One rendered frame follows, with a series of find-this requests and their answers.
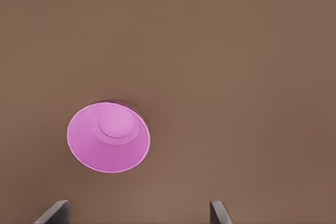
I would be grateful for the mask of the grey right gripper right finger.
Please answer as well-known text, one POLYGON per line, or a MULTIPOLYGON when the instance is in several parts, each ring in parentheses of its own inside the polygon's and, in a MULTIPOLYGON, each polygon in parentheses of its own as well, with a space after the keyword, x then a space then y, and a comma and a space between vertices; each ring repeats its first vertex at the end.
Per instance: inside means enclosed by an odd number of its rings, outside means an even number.
POLYGON ((223 203, 219 200, 210 201, 210 224, 233 224, 223 203))

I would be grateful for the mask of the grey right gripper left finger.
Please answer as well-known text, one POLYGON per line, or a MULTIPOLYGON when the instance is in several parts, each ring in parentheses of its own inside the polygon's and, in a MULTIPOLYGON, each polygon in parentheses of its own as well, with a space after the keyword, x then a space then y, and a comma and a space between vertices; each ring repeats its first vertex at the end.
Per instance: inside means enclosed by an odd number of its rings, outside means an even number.
POLYGON ((33 224, 69 224, 69 201, 57 201, 33 224))

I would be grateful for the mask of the pink bowl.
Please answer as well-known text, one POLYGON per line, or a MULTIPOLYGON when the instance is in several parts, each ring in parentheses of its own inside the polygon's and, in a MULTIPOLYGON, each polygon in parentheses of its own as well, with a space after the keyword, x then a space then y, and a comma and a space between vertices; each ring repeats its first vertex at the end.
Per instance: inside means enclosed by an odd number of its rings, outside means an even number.
POLYGON ((71 118, 67 143, 83 165, 102 173, 121 173, 147 156, 151 137, 142 115, 119 100, 87 105, 71 118))

